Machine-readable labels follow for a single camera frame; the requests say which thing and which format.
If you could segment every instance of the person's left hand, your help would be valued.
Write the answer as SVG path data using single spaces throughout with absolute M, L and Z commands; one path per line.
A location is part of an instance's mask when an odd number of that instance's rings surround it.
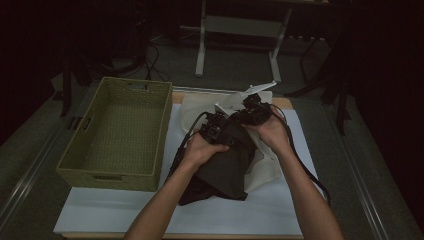
M 215 153 L 227 151 L 229 148 L 222 144 L 210 144 L 203 139 L 202 135 L 195 133 L 187 143 L 181 164 L 191 164 L 197 169 Z

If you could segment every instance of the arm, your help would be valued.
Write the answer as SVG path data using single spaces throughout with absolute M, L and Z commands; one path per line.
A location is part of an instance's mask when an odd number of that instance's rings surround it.
M 180 166 L 134 220 L 124 239 L 162 239 L 191 177 L 216 152 L 228 146 L 211 145 L 199 133 L 189 141 Z
M 256 131 L 277 155 L 305 239 L 343 239 L 336 217 L 300 165 L 280 121 L 271 116 L 262 125 L 246 127 Z

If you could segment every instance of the hand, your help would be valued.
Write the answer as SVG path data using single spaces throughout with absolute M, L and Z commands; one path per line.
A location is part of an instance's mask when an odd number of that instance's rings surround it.
M 230 147 L 222 144 L 209 144 L 200 133 L 195 133 L 187 143 L 183 164 L 190 164 L 196 170 L 205 164 L 217 152 L 227 151 Z
M 284 119 L 277 108 L 274 106 L 271 108 L 277 116 L 281 117 L 281 119 Z M 290 149 L 287 132 L 280 120 L 277 119 L 274 115 L 271 115 L 271 117 L 261 125 L 244 125 L 244 127 L 257 132 L 261 140 L 276 153 L 280 151 L 285 152 Z

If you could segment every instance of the white cloth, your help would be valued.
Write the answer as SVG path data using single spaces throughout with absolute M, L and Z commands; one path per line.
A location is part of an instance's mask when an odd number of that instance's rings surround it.
M 262 102 L 272 103 L 272 92 L 262 91 L 258 94 Z M 244 108 L 242 101 L 243 99 L 238 93 L 231 95 L 186 94 L 181 104 L 181 127 L 185 132 L 188 132 L 196 118 L 202 112 L 215 113 L 216 103 L 223 107 L 225 112 L 231 114 L 235 110 Z M 196 124 L 195 128 L 200 129 L 202 124 L 206 122 L 206 119 L 203 117 Z M 255 158 L 244 177 L 244 189 L 246 192 L 251 192 L 265 183 L 282 177 L 282 173 L 274 152 L 259 139 L 259 136 L 254 131 L 248 130 L 248 132 L 258 148 Z

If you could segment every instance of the black fabric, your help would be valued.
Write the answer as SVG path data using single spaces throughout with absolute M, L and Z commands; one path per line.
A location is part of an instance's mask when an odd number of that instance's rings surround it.
M 234 139 L 225 152 L 214 154 L 190 180 L 179 204 L 181 206 L 217 196 L 245 200 L 244 175 L 255 156 L 256 146 L 239 123 L 228 120 L 223 132 Z

